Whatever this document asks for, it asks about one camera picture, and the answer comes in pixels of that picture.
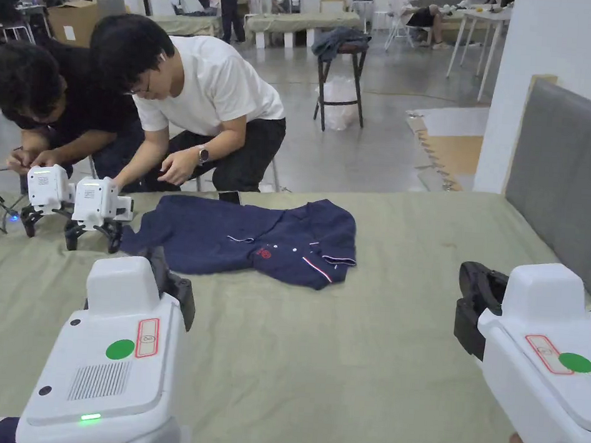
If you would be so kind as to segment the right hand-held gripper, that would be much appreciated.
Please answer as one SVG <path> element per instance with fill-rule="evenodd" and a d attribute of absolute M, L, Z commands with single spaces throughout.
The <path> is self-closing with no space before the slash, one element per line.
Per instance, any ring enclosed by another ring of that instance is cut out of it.
<path fill-rule="evenodd" d="M 454 336 L 524 443 L 591 443 L 591 306 L 560 264 L 460 265 Z"/>

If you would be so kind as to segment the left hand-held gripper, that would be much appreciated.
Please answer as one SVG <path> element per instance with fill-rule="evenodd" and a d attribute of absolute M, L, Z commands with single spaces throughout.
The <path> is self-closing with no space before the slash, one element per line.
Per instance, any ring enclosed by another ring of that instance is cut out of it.
<path fill-rule="evenodd" d="M 162 246 L 98 260 L 17 425 L 17 443 L 192 443 L 178 419 L 187 332 Z"/>

